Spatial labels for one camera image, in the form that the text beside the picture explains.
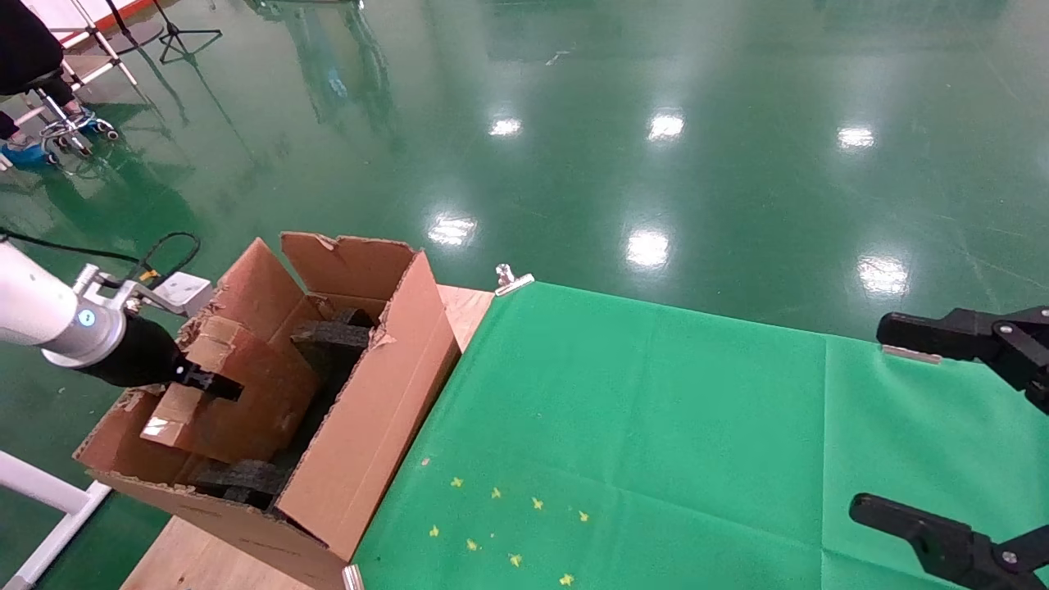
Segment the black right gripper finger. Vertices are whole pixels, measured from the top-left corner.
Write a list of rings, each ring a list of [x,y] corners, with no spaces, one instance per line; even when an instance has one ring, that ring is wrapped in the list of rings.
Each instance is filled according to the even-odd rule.
[[[981,362],[1048,414],[1045,305],[1001,315],[956,307],[937,319],[892,312],[880,319],[876,338],[889,347]]]
[[[1048,564],[1046,525],[994,542],[966,523],[935,515],[884,497],[853,497],[855,523],[908,542],[922,570],[966,589],[1046,589],[1039,570]]]

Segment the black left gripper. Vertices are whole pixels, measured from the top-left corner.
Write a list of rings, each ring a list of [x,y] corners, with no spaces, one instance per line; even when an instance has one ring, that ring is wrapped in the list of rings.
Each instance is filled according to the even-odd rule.
[[[229,401],[237,401],[243,392],[235,380],[188,362],[166,329],[141,316],[126,316],[116,347],[82,372],[120,388],[176,382]]]

